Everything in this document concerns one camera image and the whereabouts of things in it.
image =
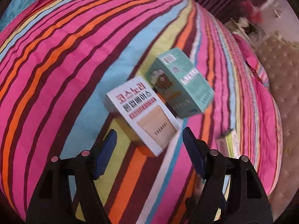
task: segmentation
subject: quilted bedspread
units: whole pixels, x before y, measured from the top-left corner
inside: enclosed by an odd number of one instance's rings
[[[236,129],[269,194],[282,131],[254,53],[193,0],[37,0],[0,33],[0,188],[22,219],[46,162],[74,157],[113,128],[118,143],[95,181],[113,224],[183,223],[196,174],[182,138],[142,155],[105,109],[105,94],[180,48],[215,91],[204,114],[181,121],[215,140]],[[72,197],[76,186],[70,177]],[[80,205],[77,217],[83,219]]]

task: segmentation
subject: bed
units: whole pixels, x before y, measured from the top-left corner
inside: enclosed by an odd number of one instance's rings
[[[241,154],[266,193],[274,190],[282,128],[267,74],[248,45],[193,0],[37,0],[0,33],[0,45],[0,188],[23,220],[46,162],[90,149],[113,128],[118,143],[95,182],[111,222],[185,222],[196,174],[181,137],[147,158],[102,103],[173,47],[215,91],[206,112],[181,120],[182,128],[214,149],[218,137],[236,129]]]

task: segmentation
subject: metal screw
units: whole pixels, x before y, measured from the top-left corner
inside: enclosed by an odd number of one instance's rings
[[[241,160],[246,162],[246,161],[248,161],[249,159],[248,159],[247,156],[241,156]]]
[[[212,149],[212,150],[210,151],[210,154],[211,154],[212,156],[217,156],[217,155],[218,155],[218,151],[215,150],[215,149]]]
[[[82,156],[88,156],[89,155],[89,151],[85,150],[85,151],[81,152],[81,155]]]
[[[57,156],[53,156],[53,157],[51,158],[51,162],[56,162],[56,161],[58,161],[58,157],[57,157]]]

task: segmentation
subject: white box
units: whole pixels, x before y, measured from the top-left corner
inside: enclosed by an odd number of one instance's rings
[[[158,156],[167,148],[180,124],[141,77],[107,93],[106,107],[145,155]]]

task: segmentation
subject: box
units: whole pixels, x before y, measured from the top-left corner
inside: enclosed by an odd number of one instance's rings
[[[107,93],[105,105],[148,156],[158,156],[180,129],[177,119],[141,76]]]
[[[218,151],[226,157],[239,158],[241,156],[239,140],[235,129],[216,140]]]
[[[146,78],[180,118],[203,113],[214,97],[208,82],[178,48],[159,55]]]

